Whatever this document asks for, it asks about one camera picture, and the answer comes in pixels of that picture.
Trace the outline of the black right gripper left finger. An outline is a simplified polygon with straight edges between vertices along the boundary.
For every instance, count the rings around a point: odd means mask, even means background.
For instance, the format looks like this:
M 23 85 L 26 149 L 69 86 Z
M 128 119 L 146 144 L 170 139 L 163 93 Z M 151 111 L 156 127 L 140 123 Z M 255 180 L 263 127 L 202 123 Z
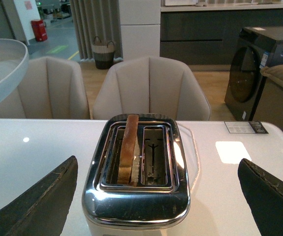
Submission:
M 77 186 L 78 161 L 70 156 L 0 209 L 0 236 L 59 236 Z

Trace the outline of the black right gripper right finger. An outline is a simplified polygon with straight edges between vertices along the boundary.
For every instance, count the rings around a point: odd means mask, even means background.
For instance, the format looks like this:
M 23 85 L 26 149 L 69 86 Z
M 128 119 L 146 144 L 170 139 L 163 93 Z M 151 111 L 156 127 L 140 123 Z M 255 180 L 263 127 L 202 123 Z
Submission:
M 245 158 L 238 178 L 261 235 L 283 236 L 283 181 Z

